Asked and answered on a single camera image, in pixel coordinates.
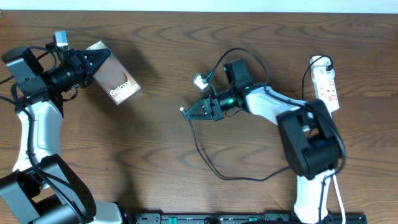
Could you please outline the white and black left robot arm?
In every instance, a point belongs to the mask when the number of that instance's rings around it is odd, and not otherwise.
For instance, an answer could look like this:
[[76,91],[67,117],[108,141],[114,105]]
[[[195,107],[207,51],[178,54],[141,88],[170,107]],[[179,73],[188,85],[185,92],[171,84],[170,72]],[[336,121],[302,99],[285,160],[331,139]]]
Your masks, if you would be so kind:
[[13,171],[1,179],[1,198],[20,223],[129,223],[118,203],[95,200],[60,155],[63,93],[90,85],[110,50],[64,50],[49,44],[42,51],[55,60],[49,70],[33,47],[2,56],[16,79],[9,101],[22,136]]

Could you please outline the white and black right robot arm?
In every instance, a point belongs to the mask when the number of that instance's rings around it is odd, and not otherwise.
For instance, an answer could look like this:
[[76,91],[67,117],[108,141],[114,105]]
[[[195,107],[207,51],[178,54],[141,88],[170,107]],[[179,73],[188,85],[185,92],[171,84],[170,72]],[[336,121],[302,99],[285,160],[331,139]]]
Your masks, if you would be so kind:
[[188,110],[180,108],[184,119],[218,121],[239,108],[276,124],[289,168],[297,175],[297,221],[326,223],[328,185],[344,168],[346,149],[325,102],[291,99],[255,83],[244,60],[226,63],[224,71],[230,88],[204,96]]

